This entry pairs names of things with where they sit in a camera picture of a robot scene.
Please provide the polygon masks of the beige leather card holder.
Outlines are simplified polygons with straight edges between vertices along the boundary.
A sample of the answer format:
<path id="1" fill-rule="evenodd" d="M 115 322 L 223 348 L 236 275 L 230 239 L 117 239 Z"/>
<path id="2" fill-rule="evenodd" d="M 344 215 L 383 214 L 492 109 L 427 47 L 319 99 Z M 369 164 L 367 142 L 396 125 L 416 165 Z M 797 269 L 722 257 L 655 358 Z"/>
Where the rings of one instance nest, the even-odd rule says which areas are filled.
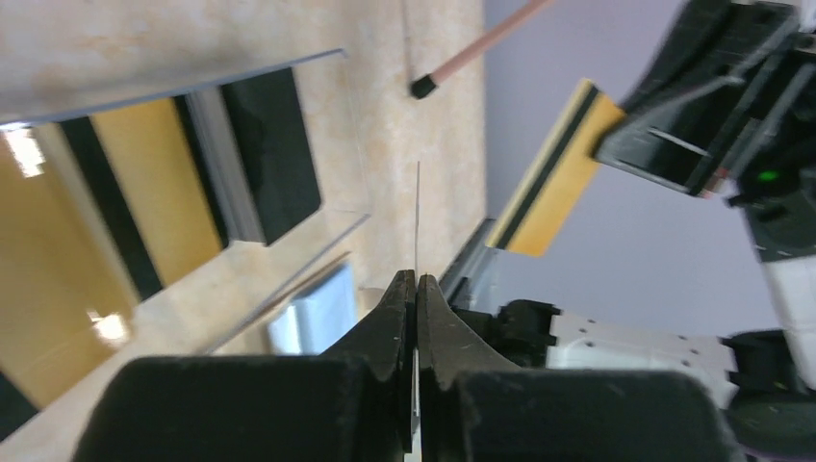
<path id="1" fill-rule="evenodd" d="M 275 296 L 203 352 L 207 355 L 320 354 L 366 316 L 384 293 L 383 286 L 356 280 L 351 254 L 346 252 Z"/>

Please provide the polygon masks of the yellow credit card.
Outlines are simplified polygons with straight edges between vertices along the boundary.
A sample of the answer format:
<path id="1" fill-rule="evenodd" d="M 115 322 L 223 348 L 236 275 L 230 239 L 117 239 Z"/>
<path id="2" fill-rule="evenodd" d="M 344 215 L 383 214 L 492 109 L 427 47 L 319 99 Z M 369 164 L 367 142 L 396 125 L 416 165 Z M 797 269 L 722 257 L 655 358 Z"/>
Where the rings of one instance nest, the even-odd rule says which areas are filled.
<path id="1" fill-rule="evenodd" d="M 579 81 L 485 245 L 540 257 L 593 181 L 594 152 L 625 112 L 596 83 Z"/>
<path id="2" fill-rule="evenodd" d="M 416 163 L 415 206 L 414 206 L 414 238 L 413 238 L 413 269 L 416 275 L 420 270 L 420 222 L 421 222 L 421 161 Z"/>

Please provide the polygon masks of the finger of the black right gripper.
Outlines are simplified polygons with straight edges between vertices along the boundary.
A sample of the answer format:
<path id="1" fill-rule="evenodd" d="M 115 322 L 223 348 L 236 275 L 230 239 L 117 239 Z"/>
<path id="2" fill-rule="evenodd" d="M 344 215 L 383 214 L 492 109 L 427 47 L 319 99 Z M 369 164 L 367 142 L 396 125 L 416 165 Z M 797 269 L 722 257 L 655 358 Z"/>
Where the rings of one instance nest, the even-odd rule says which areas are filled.
<path id="1" fill-rule="evenodd" d="M 803 93 L 800 36 L 789 4 L 685 2 L 596 160 L 692 196 L 741 173 Z"/>

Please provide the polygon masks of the clear plastic card box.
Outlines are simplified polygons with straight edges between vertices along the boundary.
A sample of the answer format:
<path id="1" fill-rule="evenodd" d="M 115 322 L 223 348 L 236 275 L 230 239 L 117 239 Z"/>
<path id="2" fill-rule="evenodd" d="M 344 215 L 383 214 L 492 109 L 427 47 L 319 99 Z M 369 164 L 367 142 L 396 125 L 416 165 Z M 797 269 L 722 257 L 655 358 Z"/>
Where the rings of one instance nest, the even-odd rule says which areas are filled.
<path id="1" fill-rule="evenodd" d="M 65 460 L 129 361 L 224 348 L 370 218 L 351 62 L 1 105 L 1 457 Z"/>

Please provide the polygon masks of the black card stack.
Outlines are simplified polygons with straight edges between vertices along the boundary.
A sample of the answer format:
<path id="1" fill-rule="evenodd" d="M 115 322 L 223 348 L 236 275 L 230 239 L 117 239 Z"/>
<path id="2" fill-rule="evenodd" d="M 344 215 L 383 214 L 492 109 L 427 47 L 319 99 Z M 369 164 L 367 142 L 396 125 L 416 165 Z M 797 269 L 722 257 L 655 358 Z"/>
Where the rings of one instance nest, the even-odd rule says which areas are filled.
<path id="1" fill-rule="evenodd" d="M 220 93 L 264 242 L 273 244 L 321 205 L 293 70 L 227 84 Z"/>

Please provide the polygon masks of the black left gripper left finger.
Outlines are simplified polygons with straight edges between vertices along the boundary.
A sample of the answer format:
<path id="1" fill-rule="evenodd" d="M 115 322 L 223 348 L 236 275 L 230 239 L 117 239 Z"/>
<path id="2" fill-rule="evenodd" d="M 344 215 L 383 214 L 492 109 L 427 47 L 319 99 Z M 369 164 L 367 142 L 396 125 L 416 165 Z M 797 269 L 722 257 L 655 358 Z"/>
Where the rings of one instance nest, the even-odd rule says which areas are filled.
<path id="1" fill-rule="evenodd" d="M 416 275 L 318 355 L 144 356 L 114 376 L 76 461 L 400 461 L 412 448 Z"/>

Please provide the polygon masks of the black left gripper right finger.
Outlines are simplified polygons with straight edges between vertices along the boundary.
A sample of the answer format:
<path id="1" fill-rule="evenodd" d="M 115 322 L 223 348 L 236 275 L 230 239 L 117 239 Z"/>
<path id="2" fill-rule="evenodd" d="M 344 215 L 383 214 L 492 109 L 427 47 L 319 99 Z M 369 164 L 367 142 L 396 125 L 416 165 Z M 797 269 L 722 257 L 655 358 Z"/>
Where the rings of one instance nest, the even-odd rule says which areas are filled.
<path id="1" fill-rule="evenodd" d="M 736 461 L 740 448 L 701 384 L 678 372 L 525 369 L 417 289 L 425 461 Z"/>

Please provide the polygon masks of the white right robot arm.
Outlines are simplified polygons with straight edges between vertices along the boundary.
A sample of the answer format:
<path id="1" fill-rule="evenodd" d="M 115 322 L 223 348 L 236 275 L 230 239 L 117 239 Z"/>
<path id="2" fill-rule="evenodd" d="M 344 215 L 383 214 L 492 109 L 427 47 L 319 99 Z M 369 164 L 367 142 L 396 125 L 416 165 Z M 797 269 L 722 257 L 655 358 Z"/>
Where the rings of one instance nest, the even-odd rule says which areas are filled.
<path id="1" fill-rule="evenodd" d="M 813 460 L 814 3 L 686 2 L 624 101 L 578 84 L 488 245 L 542 254 L 600 165 L 695 197 L 732 181 L 779 328 L 672 336 L 531 300 L 460 320 L 522 367 L 684 373 L 750 459 Z"/>

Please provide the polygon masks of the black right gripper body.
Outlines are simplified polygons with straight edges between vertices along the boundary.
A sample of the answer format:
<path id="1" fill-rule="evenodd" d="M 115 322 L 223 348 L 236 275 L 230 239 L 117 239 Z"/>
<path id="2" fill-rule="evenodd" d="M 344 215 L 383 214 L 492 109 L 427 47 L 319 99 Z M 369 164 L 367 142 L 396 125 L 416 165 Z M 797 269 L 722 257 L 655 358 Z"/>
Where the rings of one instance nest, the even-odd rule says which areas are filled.
<path id="1" fill-rule="evenodd" d="M 815 34 L 797 33 L 743 74 L 745 89 L 719 129 L 723 159 L 701 189 L 726 181 L 724 202 L 747 223 L 757 258 L 815 254 Z"/>

